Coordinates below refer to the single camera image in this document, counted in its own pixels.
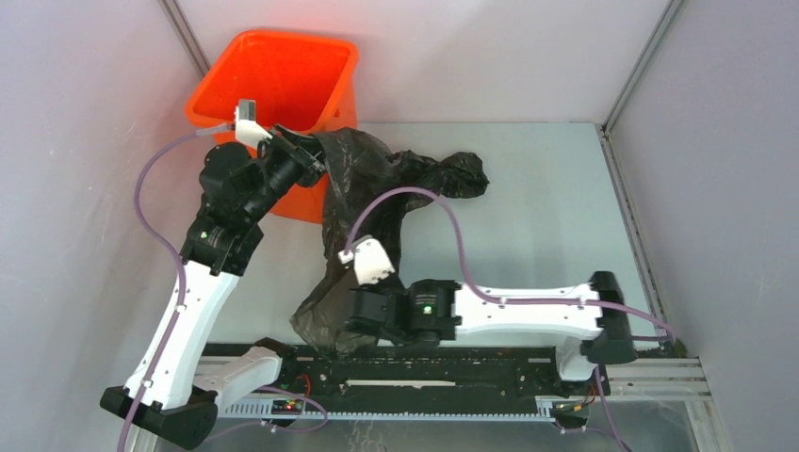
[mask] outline black plastic bag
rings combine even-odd
[[[322,241],[327,259],[325,276],[291,316],[294,331],[308,345],[346,354],[377,339],[344,330],[352,310],[354,272],[337,253],[344,249],[352,223],[375,198],[399,186],[419,186],[447,198],[475,198],[485,192],[488,178],[474,153],[454,153],[440,162],[413,151],[391,153],[374,136],[354,129],[315,134],[325,153],[330,182],[325,195]],[[358,232],[380,240],[400,271],[400,228],[405,214],[431,203],[427,197],[400,194],[371,212]]]

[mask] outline white floor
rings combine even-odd
[[[557,287],[613,271],[628,306],[648,312],[624,222],[593,124],[362,124],[394,151],[435,157],[477,153],[491,185],[482,197],[451,203],[464,231],[475,280],[494,287]],[[301,340],[289,317],[324,272],[321,227],[275,216],[245,277],[222,308],[211,342],[264,336]],[[460,280],[446,214],[431,205],[406,217],[400,276]],[[633,334],[654,329],[632,317]],[[559,338],[482,334],[454,346],[555,345]]]

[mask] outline enclosure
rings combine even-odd
[[[134,185],[156,150],[193,130],[184,107],[228,43],[260,28],[354,44],[352,113],[392,150],[482,158],[485,195],[452,202],[476,280],[561,287],[610,270],[627,305],[677,328],[687,352],[609,367],[609,407],[632,450],[795,448],[781,407],[797,399],[786,388],[799,358],[789,310],[796,5],[50,3],[10,0],[0,19],[3,450],[115,447],[122,420],[98,407],[100,395],[130,376],[174,281],[137,223]],[[178,247],[214,144],[186,143],[144,184],[144,211]],[[266,236],[211,343],[302,341],[288,319],[324,273],[321,227],[274,215],[260,226]],[[439,209],[410,214],[401,234],[403,279],[461,278]],[[637,318],[630,326],[656,332]],[[488,333],[457,345],[550,341]],[[242,417],[223,415],[218,430]],[[378,417],[307,435],[242,429],[197,450],[617,450],[608,436],[561,435],[548,422]],[[589,426],[607,427],[602,410]],[[128,446],[173,450],[142,430]]]

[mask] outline white wall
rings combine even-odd
[[[688,2],[613,132],[661,295],[741,452],[796,450],[797,23],[795,2]]]
[[[112,450],[122,422],[100,395],[133,370],[173,283],[133,185],[190,130],[181,106],[198,77],[151,0],[7,0],[0,30],[0,450]],[[178,244],[209,144],[145,186]]]
[[[241,31],[311,31],[360,49],[364,122],[603,122],[666,0],[192,0],[211,61]]]

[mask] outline orange plastic bin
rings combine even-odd
[[[343,40],[271,30],[236,36],[186,103],[198,127],[232,122],[239,99],[255,100],[255,118],[312,133],[358,125],[352,73],[358,49]],[[218,143],[234,133],[217,134]],[[294,186],[270,211],[322,222],[327,176],[311,188]]]

